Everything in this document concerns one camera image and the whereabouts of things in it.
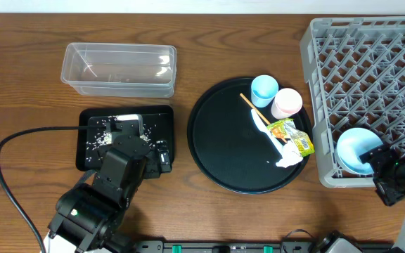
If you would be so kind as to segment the light blue bowl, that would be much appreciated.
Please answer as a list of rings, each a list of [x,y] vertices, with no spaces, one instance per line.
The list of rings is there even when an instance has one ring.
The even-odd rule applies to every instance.
[[[381,139],[368,129],[348,129],[337,141],[335,158],[340,166],[351,174],[370,175],[373,174],[371,165],[362,162],[360,156],[382,144]]]

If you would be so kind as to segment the rice grains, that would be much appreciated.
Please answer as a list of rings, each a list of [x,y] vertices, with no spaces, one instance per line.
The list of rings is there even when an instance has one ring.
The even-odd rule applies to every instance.
[[[77,144],[77,166],[83,167],[84,170],[94,169],[102,165],[102,158],[98,154],[98,149],[102,146],[113,143],[113,138],[116,136],[107,131],[106,124],[110,123],[112,117],[116,115],[102,116],[85,116],[82,115],[82,126],[99,126],[97,129],[83,131],[79,133]],[[143,135],[141,138],[145,140],[149,146],[155,144],[156,141],[166,140],[169,144],[173,140],[173,117],[170,114],[143,114]]]

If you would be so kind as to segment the light blue cup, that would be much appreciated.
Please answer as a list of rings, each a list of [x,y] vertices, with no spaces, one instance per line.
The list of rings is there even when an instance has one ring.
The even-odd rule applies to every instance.
[[[278,93],[278,82],[269,75],[255,77],[251,83],[251,101],[256,108],[265,108]]]

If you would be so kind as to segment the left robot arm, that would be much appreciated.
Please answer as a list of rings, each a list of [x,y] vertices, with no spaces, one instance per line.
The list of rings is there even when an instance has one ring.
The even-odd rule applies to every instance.
[[[150,145],[138,136],[120,135],[98,154],[103,161],[93,182],[78,183],[59,199],[47,238],[66,241],[72,252],[134,252],[134,243],[117,230],[142,181],[171,172],[168,143]]]

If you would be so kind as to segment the grey dishwasher rack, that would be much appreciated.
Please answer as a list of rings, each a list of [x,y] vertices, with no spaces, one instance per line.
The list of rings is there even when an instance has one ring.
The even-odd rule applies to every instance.
[[[371,187],[370,176],[340,166],[335,149],[343,132],[362,127],[405,156],[405,16],[313,19],[300,52],[319,181]]]

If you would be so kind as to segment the round black serving tray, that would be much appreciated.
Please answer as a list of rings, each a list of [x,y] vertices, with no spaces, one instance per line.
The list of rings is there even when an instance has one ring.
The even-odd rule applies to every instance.
[[[208,89],[194,105],[187,128],[188,146],[207,178],[236,193],[269,193],[288,185],[308,157],[287,168],[271,140],[255,125],[250,97],[252,78],[236,77]]]

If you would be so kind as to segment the black rectangular tray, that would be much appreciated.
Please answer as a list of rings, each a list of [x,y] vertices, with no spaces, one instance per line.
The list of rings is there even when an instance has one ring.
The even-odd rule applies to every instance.
[[[90,108],[83,110],[79,116],[80,126],[96,126],[99,128],[79,131],[77,139],[76,167],[80,171],[101,168],[102,158],[97,149],[102,145],[111,144],[111,135],[105,132],[106,123],[114,123],[119,115],[138,114],[143,120],[143,134],[151,148],[158,141],[165,141],[169,151],[169,159],[174,161],[174,111],[168,105],[149,105],[142,107],[123,108]]]

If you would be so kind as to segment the crumpled white napkin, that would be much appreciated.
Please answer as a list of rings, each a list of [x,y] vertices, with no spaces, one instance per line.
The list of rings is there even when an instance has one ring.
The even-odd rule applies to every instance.
[[[277,161],[277,167],[287,168],[296,165],[303,160],[302,155],[293,141],[288,141],[280,150],[281,159]]]

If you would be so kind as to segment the wooden chopstick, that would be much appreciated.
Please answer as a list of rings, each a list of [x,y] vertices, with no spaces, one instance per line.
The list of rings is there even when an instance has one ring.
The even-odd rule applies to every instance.
[[[258,114],[258,116],[262,119],[262,121],[269,126],[271,122],[253,105],[252,102],[243,93],[240,93],[240,97]],[[278,138],[281,139],[284,143],[287,143],[286,139],[284,138],[283,134],[277,134],[276,131],[271,131],[272,134]]]

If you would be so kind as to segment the white plastic spoon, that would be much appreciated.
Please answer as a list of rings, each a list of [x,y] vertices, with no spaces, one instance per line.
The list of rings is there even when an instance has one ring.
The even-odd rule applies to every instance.
[[[257,129],[264,133],[267,138],[271,141],[271,143],[274,145],[275,149],[278,151],[279,154],[282,154],[283,151],[283,145],[277,140],[276,137],[273,136],[273,134],[266,128],[265,124],[261,120],[260,116],[257,114],[257,112],[254,109],[251,109],[251,115],[252,115],[252,120],[255,123],[255,126]]]

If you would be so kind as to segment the clear plastic bin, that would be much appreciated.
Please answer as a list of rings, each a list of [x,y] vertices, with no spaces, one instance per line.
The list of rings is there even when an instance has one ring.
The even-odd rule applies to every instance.
[[[170,98],[176,81],[170,45],[68,44],[60,79],[85,96]]]

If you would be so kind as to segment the yellow snack wrapper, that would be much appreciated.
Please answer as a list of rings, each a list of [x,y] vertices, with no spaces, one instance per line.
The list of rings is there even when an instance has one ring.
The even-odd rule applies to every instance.
[[[266,127],[276,138],[292,141],[302,157],[314,153],[314,145],[309,135],[296,128],[293,119],[285,118],[271,123]]]

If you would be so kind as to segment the pink cup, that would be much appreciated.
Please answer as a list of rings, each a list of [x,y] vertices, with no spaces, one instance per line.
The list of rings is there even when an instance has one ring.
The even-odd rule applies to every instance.
[[[285,119],[298,113],[302,105],[302,97],[296,90],[284,88],[275,95],[271,114],[276,119]]]

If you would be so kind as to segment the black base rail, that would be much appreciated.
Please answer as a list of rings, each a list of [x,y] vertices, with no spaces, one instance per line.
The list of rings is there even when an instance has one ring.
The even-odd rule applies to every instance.
[[[287,240],[284,242],[137,242],[135,253],[281,253],[310,252],[313,242]]]

